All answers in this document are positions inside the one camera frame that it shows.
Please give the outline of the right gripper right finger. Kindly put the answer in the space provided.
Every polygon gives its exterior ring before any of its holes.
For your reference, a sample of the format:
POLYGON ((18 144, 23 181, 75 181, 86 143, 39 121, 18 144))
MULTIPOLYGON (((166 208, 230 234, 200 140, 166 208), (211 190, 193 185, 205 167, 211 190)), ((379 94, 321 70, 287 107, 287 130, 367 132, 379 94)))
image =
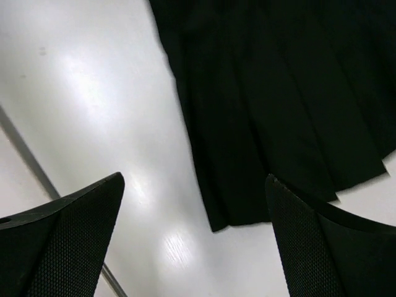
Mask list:
POLYGON ((290 296, 395 296, 395 227, 300 198, 270 175, 270 219, 290 296))

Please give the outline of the black pleated skirt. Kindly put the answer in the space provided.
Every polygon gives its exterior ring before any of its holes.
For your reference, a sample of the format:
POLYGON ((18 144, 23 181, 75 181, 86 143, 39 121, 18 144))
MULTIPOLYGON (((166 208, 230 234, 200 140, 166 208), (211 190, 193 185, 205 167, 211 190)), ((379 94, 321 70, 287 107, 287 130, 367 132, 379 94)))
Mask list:
POLYGON ((395 150, 394 1, 151 1, 210 228, 269 222, 265 179, 326 202, 395 150))

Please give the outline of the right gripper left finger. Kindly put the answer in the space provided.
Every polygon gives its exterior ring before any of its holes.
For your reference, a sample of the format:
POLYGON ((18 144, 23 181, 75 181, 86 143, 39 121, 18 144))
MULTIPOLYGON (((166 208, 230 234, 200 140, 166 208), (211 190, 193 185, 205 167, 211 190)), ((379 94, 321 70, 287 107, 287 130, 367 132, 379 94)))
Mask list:
POLYGON ((93 296, 124 187, 114 173, 1 218, 1 296, 93 296))

